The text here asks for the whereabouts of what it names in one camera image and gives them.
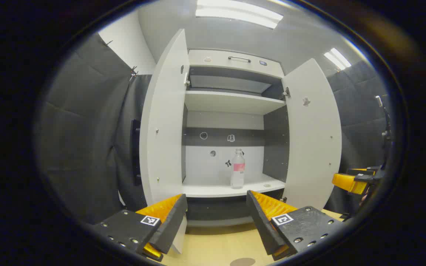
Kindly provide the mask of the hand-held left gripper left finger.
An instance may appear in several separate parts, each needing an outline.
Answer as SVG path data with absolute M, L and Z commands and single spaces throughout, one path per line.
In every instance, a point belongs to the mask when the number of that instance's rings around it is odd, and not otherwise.
M 184 233 L 188 210 L 186 195 L 173 195 L 148 205 L 143 193 L 120 193 L 110 209 L 86 216 L 90 236 L 115 256 L 126 260 L 151 259 L 161 262 Z

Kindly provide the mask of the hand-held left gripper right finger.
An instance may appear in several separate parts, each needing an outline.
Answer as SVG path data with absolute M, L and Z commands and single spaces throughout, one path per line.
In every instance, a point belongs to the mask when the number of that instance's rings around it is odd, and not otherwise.
M 248 190 L 246 204 L 267 255 L 293 256 L 336 235 L 346 224 L 311 206 L 296 208 Z

